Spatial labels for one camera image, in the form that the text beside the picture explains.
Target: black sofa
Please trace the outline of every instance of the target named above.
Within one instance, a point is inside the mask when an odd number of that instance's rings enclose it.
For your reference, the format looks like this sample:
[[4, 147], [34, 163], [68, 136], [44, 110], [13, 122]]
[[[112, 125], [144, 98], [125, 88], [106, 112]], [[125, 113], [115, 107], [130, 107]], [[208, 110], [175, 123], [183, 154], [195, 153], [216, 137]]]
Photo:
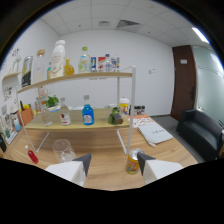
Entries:
[[224, 142], [222, 128], [205, 113], [196, 109], [182, 111], [176, 131], [205, 161], [219, 158]]

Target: bottle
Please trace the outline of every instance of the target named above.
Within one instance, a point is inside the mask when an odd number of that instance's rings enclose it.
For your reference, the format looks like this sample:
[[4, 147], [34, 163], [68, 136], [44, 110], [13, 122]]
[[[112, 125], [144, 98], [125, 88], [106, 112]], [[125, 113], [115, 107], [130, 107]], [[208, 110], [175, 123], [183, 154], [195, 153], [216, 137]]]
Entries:
[[89, 95], [84, 96], [84, 108], [82, 110], [83, 123], [85, 125], [94, 124], [94, 111], [89, 104]]
[[17, 118], [14, 120], [14, 124], [15, 124], [16, 131], [20, 131], [21, 130], [21, 125], [20, 125], [19, 120]]
[[47, 69], [47, 80], [51, 79], [50, 71], [51, 71], [51, 62], [49, 62], [49, 68]]
[[70, 125], [71, 124], [70, 112], [68, 107], [64, 104], [65, 98], [61, 98], [60, 101], [61, 101], [61, 108], [59, 110], [59, 113], [61, 118], [61, 124]]
[[55, 48], [51, 55], [51, 69], [50, 78], [57, 78], [64, 76], [65, 66], [65, 41], [58, 40], [55, 43]]
[[110, 61], [110, 55], [106, 54], [106, 72], [111, 72], [112, 70], [112, 63]]
[[39, 162], [39, 160], [38, 160], [38, 158], [36, 157], [36, 155], [34, 154], [34, 152], [31, 151], [31, 150], [29, 149], [28, 145], [25, 146], [25, 149], [27, 149], [27, 151], [28, 151], [28, 156], [30, 157], [30, 159], [31, 159], [34, 163], [37, 164], [37, 163]]
[[80, 57], [79, 73], [90, 72], [90, 56], [87, 54], [88, 47], [83, 47], [83, 55]]
[[35, 71], [33, 77], [33, 83], [38, 83], [45, 80], [44, 77], [44, 64], [45, 64], [45, 49], [37, 51]]
[[64, 73], [65, 75], [73, 75], [74, 74], [74, 68], [72, 65], [69, 63], [69, 58], [66, 58], [66, 63], [64, 67]]
[[44, 122], [44, 126], [50, 126], [52, 124], [50, 111], [46, 108], [45, 101], [42, 101], [42, 110], [41, 110], [42, 120]]
[[119, 72], [120, 71], [120, 58], [119, 57], [117, 57], [117, 64], [116, 64], [116, 69], [117, 69], [117, 72]]

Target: display stand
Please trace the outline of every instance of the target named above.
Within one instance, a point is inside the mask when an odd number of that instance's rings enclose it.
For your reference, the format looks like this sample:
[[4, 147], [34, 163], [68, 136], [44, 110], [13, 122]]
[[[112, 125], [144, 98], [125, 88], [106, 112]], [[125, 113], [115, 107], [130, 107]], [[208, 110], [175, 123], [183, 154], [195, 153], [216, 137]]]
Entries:
[[[128, 70], [128, 69], [131, 69], [132, 72], [131, 73], [122, 72], [122, 71], [125, 71], [125, 70]], [[29, 86], [26, 86], [26, 87], [23, 87], [23, 88], [21, 88], [21, 85], [19, 85], [19, 86], [16, 87], [17, 102], [19, 102], [18, 94], [22, 93], [24, 91], [27, 91], [29, 89], [39, 88], [40, 86], [52, 84], [52, 83], [55, 83], [55, 82], [70, 81], [72, 79], [77, 79], [78, 80], [78, 79], [89, 79], [89, 78], [96, 78], [96, 79], [117, 78], [117, 105], [119, 105], [119, 101], [120, 101], [120, 79], [121, 78], [132, 78], [131, 105], [135, 104], [135, 83], [136, 83], [136, 67], [135, 66], [129, 66], [125, 69], [120, 70], [119, 72], [101, 72], [101, 73], [96, 72], [96, 73], [84, 73], [84, 74], [74, 74], [74, 75], [62, 76], [62, 77], [57, 77], [57, 78], [50, 79], [50, 80], [41, 81], [39, 83], [35, 83], [33, 85], [29, 85]], [[41, 125], [42, 123], [41, 123], [41, 119], [39, 117], [40, 115], [37, 116], [36, 118], [34, 118], [27, 125], [24, 125], [21, 112], [19, 112], [19, 114], [20, 114], [20, 118], [21, 118], [21, 121], [22, 121], [22, 125], [24, 127], [24, 131], [27, 135], [27, 138], [28, 138], [32, 148], [36, 152], [38, 152], [40, 150], [42, 144], [44, 143], [44, 141], [46, 140], [46, 138], [49, 135], [49, 131], [77, 132], [77, 131], [92, 131], [92, 130], [94, 131], [94, 130], [117, 129], [117, 135], [118, 135], [119, 140], [121, 142], [124, 153], [125, 153], [125, 155], [129, 154], [130, 144], [131, 144], [134, 110], [131, 110], [130, 122], [127, 120], [127, 118], [124, 118], [124, 124], [121, 124], [121, 125], [111, 125], [111, 124], [108, 124], [106, 122], [106, 119], [105, 119], [105, 122], [102, 122], [102, 119], [98, 119], [98, 120], [96, 119], [95, 123], [91, 126], [85, 126], [83, 124], [80, 125], [80, 123], [71, 124], [71, 125], [68, 125], [68, 126], [62, 126], [57, 121], [56, 122], [53, 121], [53, 124], [51, 126], [45, 127], [44, 125]], [[120, 135], [119, 129], [127, 128], [127, 127], [129, 127], [129, 134], [128, 134], [128, 141], [127, 141], [127, 147], [126, 147], [123, 140], [122, 140], [122, 137]], [[32, 141], [29, 137], [29, 134], [27, 133], [27, 130], [41, 130], [41, 131], [46, 131], [47, 132], [46, 136], [43, 138], [42, 142], [40, 143], [40, 145], [37, 149], [34, 147]]]

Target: red object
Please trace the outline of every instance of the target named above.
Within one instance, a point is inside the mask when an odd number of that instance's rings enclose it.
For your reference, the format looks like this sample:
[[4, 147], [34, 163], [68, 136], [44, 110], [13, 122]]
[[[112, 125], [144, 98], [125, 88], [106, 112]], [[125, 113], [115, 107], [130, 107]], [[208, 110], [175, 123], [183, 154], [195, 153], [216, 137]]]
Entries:
[[33, 151], [31, 151], [29, 148], [28, 148], [28, 146], [26, 145], [26, 147], [25, 147], [26, 149], [27, 149], [27, 151], [28, 151], [28, 156], [30, 157], [30, 159], [34, 162], [34, 163], [38, 163], [39, 162], [39, 160], [38, 160], [38, 158], [36, 157], [36, 155], [34, 154], [34, 152]]

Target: wooden shelf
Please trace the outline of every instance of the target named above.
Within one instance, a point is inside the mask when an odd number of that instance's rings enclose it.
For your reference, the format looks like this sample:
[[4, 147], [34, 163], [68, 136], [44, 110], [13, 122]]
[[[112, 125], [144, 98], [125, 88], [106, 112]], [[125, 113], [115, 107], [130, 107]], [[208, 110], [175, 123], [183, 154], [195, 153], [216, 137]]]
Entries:
[[89, 79], [89, 78], [128, 78], [132, 77], [132, 73], [126, 72], [96, 72], [96, 73], [83, 73], [83, 74], [74, 74], [74, 75], [65, 75], [61, 77], [57, 77], [54, 79], [44, 80], [33, 85], [26, 86], [18, 91], [18, 93], [22, 93], [26, 90], [33, 89], [38, 86], [45, 86], [55, 82], [68, 81], [71, 79]]
[[7, 74], [7, 75], [5, 75], [5, 76], [3, 77], [2, 80], [4, 80], [4, 79], [9, 79], [9, 78], [11, 78], [11, 77], [15, 77], [15, 76], [19, 75], [20, 73], [21, 73], [21, 72], [15, 72], [15, 73]]
[[109, 130], [117, 128], [128, 128], [129, 121], [124, 117], [124, 122], [121, 125], [111, 125], [106, 122], [107, 113], [105, 109], [94, 109], [95, 123], [90, 126], [83, 124], [82, 110], [71, 110], [71, 124], [68, 126], [61, 125], [59, 111], [50, 112], [52, 118], [52, 125], [45, 127], [42, 121], [41, 114], [34, 118], [25, 127], [27, 130], [41, 130], [41, 131], [54, 131], [54, 132], [75, 132], [75, 131], [96, 131], [96, 130]]
[[48, 96], [49, 94], [51, 94], [51, 93], [46, 93], [46, 94], [44, 94], [44, 95], [42, 95], [42, 96], [40, 96], [40, 97], [37, 96], [36, 99], [43, 98], [43, 97], [45, 97], [45, 96]]

